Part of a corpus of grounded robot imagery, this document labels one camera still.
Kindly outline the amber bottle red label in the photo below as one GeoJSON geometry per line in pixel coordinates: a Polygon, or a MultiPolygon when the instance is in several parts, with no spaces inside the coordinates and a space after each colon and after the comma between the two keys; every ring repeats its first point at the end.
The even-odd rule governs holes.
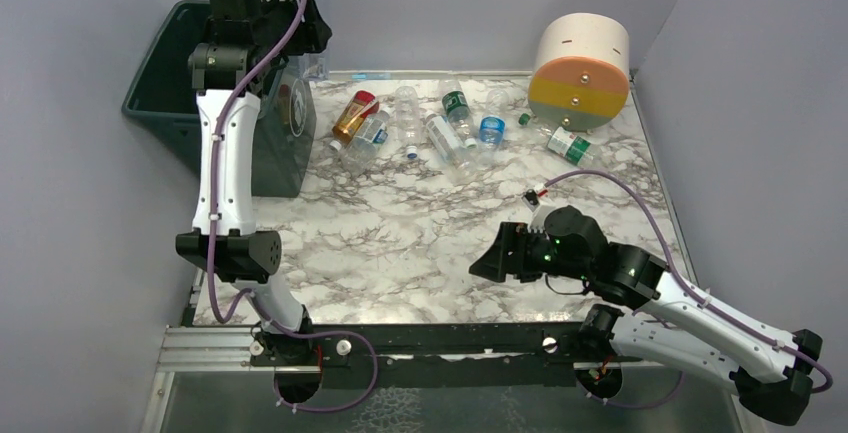
{"type": "Polygon", "coordinates": [[[379,110],[379,100],[368,91],[357,91],[335,121],[330,148],[340,152],[352,140],[365,118],[379,110]]]}

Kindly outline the clear bottle grey blue label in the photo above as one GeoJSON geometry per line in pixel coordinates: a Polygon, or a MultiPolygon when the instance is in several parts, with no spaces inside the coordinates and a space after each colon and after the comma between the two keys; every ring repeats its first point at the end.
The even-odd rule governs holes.
{"type": "Polygon", "coordinates": [[[376,160],[388,137],[390,114],[379,110],[365,118],[341,154],[343,168],[352,176],[364,173],[376,160]]]}

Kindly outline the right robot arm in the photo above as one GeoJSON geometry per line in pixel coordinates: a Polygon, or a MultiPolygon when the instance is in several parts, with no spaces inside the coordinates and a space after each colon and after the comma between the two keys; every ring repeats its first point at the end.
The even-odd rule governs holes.
{"type": "Polygon", "coordinates": [[[794,426],[813,394],[811,361],[823,340],[754,320],[678,282],[646,250],[610,242],[590,216],[539,206],[529,223],[503,222],[491,247],[469,268],[497,283],[545,275],[583,282],[600,297],[573,345],[596,360],[632,357],[661,363],[724,388],[760,418],[794,426]]]}

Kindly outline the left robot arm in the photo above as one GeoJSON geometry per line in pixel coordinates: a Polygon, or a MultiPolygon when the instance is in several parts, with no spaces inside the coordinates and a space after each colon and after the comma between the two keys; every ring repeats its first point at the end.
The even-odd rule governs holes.
{"type": "Polygon", "coordinates": [[[306,307],[278,274],[282,242],[252,206],[253,142],[263,101],[292,57],[321,54],[332,30],[314,0],[209,0],[203,39],[188,58],[201,127],[200,183],[177,253],[210,281],[238,287],[267,331],[311,335],[306,307]]]}

